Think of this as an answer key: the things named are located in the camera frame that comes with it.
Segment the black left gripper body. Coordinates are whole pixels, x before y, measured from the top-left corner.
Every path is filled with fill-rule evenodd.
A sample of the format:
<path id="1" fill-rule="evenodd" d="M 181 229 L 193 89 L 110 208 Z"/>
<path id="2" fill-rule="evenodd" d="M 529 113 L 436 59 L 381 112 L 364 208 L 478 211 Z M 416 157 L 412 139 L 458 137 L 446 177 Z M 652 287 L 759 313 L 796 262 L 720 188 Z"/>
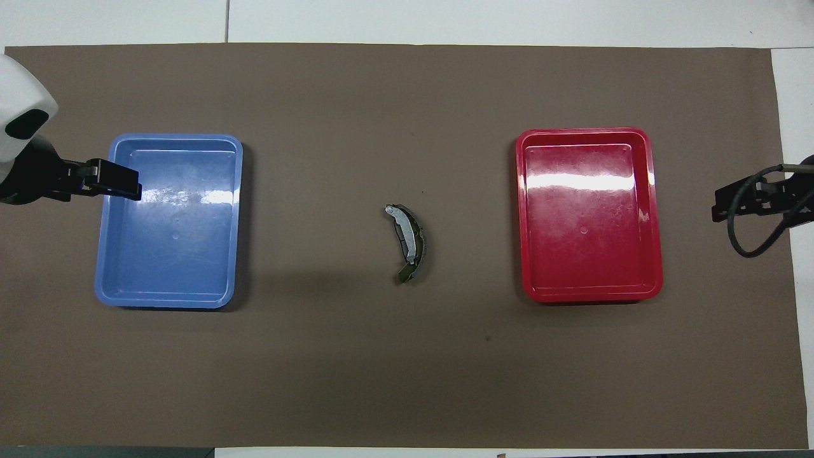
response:
<path id="1" fill-rule="evenodd" d="M 69 163 L 61 159 L 52 143 L 36 134 L 2 180 L 1 201 L 6 205 L 29 205 L 44 197 L 69 202 L 70 194 L 62 190 L 69 169 Z"/>

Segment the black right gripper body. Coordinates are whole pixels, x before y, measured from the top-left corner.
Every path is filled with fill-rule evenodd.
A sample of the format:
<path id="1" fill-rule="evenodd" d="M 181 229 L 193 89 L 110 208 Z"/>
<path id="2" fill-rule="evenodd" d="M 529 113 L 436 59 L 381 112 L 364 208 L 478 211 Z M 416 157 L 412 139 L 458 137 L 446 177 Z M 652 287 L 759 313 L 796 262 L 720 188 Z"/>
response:
<path id="1" fill-rule="evenodd" d="M 762 209 L 769 215 L 779 214 L 785 225 L 802 225 L 812 221 L 813 156 L 799 164 L 781 164 L 768 174 L 787 174 L 770 181 L 762 177 Z"/>

